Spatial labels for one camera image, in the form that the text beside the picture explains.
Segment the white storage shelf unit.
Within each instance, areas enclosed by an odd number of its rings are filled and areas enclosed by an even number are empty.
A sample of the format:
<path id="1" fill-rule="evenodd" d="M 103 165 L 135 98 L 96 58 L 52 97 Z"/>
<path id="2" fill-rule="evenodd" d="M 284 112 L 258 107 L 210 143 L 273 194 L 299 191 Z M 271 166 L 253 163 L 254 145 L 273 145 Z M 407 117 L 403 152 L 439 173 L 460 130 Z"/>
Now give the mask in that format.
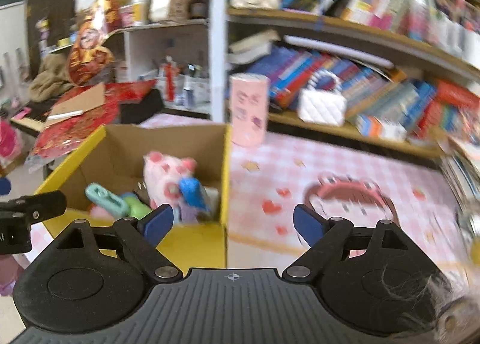
<path id="1" fill-rule="evenodd" d="M 105 39 L 119 82 L 153 80 L 168 111 L 210 117 L 209 29 L 206 19 L 119 29 Z"/>

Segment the orange white medicine box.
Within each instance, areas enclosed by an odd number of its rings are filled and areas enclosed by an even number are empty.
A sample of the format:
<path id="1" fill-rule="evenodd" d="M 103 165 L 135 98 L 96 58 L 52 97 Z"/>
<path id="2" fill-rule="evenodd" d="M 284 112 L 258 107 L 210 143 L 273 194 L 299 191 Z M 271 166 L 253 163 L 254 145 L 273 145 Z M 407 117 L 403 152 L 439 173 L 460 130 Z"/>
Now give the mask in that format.
<path id="1" fill-rule="evenodd" d="M 383 139 L 393 142 L 404 142 L 406 129 L 398 122 L 360 115 L 356 118 L 355 127 L 362 136 Z"/>

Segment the wooden bookshelf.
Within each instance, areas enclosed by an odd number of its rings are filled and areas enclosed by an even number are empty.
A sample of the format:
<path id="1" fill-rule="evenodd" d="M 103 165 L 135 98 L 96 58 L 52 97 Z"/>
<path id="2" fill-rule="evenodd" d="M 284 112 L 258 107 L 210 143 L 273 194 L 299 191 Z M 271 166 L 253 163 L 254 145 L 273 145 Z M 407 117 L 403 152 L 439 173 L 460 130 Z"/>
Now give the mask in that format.
<path id="1" fill-rule="evenodd" d="M 278 10 L 226 2 L 230 74 L 270 80 L 268 122 L 427 159 L 465 125 L 478 98 L 479 0 L 281 0 Z M 301 121 L 299 92 L 319 69 L 346 98 L 342 126 Z M 362 136 L 360 115 L 398 122 L 404 142 Z"/>

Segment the teal utility knife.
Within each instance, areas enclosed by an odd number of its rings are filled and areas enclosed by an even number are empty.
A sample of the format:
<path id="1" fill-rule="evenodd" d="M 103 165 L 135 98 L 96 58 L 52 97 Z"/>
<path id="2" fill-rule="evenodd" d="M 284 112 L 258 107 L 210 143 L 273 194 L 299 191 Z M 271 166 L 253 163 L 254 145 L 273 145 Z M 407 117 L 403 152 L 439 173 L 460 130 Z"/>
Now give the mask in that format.
<path id="1" fill-rule="evenodd" d="M 108 212 L 115 219 L 127 217 L 130 214 L 128 203 L 97 183 L 90 183 L 86 187 L 85 195 L 92 203 Z"/>

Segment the pink pig plush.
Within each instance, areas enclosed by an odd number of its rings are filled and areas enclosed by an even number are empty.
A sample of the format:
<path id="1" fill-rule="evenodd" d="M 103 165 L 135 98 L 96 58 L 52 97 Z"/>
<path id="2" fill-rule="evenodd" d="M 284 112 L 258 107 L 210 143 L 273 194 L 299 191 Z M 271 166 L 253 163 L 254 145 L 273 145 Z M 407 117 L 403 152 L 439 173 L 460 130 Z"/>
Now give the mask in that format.
<path id="1" fill-rule="evenodd" d="M 150 151 L 144 156 L 143 181 L 149 196 L 150 206 L 155 209 L 164 203 L 173 208 L 182 203 L 179 181 L 192 178 L 197 162 L 191 158 L 178 158 L 159 151 Z"/>

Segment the brown plush blanket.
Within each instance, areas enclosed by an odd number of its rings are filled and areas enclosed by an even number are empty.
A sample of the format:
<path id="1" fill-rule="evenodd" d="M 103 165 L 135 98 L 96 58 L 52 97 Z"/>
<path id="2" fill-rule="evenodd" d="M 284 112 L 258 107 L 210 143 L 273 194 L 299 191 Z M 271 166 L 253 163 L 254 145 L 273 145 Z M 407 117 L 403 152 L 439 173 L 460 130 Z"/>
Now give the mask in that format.
<path id="1" fill-rule="evenodd" d="M 28 88 L 28 97 L 32 102 L 44 102 L 63 95 L 75 84 L 67 71 L 67 59 L 62 54 L 49 54 L 41 62 L 38 75 Z"/>

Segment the red decorative paper sheets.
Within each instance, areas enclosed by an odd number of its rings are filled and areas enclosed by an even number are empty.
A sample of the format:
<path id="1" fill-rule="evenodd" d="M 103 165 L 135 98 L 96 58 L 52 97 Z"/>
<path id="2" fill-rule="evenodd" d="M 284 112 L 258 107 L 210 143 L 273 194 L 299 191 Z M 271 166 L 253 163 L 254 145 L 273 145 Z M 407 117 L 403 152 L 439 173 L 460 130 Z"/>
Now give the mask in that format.
<path id="1" fill-rule="evenodd" d="M 25 166 L 29 172 L 66 156 L 79 148 L 99 126 L 138 125 L 163 108 L 156 80 L 104 84 L 105 102 L 79 116 L 47 125 L 38 135 Z"/>

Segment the red gold fortune poster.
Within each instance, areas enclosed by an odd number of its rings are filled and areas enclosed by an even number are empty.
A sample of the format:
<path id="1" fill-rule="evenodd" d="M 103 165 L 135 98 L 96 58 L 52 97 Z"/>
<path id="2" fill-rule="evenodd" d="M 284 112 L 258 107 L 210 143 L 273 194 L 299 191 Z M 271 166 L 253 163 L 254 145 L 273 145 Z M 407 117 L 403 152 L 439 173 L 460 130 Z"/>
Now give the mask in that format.
<path id="1" fill-rule="evenodd" d="M 103 44 L 122 27 L 118 0 L 96 0 L 77 32 L 67 59 L 71 81 L 83 86 L 114 60 Z"/>

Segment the electric keyboard piano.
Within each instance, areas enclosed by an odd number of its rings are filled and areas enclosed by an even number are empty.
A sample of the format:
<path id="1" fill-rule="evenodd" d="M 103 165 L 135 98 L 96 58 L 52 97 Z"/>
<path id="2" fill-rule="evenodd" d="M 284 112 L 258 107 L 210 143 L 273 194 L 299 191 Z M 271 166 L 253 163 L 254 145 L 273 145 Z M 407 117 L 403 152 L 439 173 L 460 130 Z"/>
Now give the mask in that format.
<path id="1" fill-rule="evenodd" d="M 53 98 L 40 103 L 29 101 L 14 112 L 9 122 L 20 132 L 36 138 L 43 131 L 47 117 L 57 100 Z"/>

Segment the pink chick plush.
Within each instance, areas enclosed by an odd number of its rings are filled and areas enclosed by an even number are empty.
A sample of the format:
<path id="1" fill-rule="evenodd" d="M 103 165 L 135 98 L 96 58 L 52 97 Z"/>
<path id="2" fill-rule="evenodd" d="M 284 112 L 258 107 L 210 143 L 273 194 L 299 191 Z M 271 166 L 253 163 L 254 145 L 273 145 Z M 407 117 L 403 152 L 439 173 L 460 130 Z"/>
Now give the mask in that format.
<path id="1" fill-rule="evenodd" d="M 115 218 L 112 216 L 110 212 L 108 212 L 105 208 L 102 208 L 95 204 L 90 206 L 89 215 L 92 218 L 99 219 L 99 220 L 115 220 Z"/>

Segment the white quilted mini handbag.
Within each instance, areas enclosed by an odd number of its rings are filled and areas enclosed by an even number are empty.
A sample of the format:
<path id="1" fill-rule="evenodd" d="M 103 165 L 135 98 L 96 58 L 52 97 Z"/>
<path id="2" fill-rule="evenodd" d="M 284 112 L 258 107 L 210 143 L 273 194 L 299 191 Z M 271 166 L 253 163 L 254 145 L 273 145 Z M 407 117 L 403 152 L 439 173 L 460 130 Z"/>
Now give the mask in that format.
<path id="1" fill-rule="evenodd" d="M 330 90 L 319 89 L 320 80 L 327 78 L 334 84 Z M 297 114 L 301 121 L 339 127 L 345 121 L 347 99 L 342 95 L 340 78 L 326 69 L 317 70 L 307 85 L 300 90 Z"/>

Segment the white rectangular box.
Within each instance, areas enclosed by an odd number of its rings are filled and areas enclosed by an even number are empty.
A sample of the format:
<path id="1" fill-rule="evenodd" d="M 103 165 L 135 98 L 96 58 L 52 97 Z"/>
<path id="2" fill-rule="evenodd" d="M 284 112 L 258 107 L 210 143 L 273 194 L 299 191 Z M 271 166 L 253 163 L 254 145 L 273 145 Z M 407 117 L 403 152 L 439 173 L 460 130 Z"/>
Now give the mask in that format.
<path id="1" fill-rule="evenodd" d="M 214 218 L 221 203 L 221 194 L 219 192 L 219 189 L 216 189 L 214 187 L 204 187 L 203 197 L 206 206 L 206 214 L 209 217 Z"/>

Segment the green dinosaur toy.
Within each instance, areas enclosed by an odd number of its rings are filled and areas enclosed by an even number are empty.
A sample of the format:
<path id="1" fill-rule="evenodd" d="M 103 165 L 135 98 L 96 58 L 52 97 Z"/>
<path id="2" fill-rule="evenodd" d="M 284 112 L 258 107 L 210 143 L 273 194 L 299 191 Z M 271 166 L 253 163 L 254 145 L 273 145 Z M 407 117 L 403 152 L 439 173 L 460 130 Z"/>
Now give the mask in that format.
<path id="1" fill-rule="evenodd" d="M 120 195 L 120 197 L 128 204 L 129 215 L 137 220 L 142 220 L 151 212 L 151 208 L 140 201 L 139 197 L 134 193 L 125 193 Z"/>

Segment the pink cylindrical canister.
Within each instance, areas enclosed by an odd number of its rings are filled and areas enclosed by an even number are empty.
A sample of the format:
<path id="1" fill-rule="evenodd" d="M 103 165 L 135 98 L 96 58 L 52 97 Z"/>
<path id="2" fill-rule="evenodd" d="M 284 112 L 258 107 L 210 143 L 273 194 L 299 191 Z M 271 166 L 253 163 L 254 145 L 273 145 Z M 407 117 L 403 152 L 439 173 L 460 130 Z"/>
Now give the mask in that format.
<path id="1" fill-rule="evenodd" d="M 264 141 L 269 112 L 270 80 L 257 73 L 230 76 L 230 116 L 232 141 L 252 148 Z"/>

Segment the pink checkered tablecloth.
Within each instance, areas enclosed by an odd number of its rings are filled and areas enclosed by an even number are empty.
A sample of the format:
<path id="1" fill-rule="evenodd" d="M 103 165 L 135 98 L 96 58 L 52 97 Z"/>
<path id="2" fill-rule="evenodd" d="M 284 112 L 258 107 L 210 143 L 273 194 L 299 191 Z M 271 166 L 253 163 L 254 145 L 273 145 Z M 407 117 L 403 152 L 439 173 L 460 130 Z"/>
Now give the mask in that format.
<path id="1" fill-rule="evenodd" d="M 89 136 L 40 186 L 61 190 L 68 209 L 46 227 L 59 234 L 87 218 L 85 189 L 93 182 L 116 194 L 143 180 L 155 151 L 193 159 L 202 184 L 220 192 L 220 216 L 196 223 L 186 214 L 160 243 L 182 270 L 284 269 L 304 250 L 293 223 L 297 204 L 357 226 L 393 220 L 446 272 L 468 265 L 456 225 L 456 200 L 442 174 L 323 142 L 267 134 L 256 148 L 234 145 L 226 125 L 160 114 L 140 126 L 107 125 Z"/>

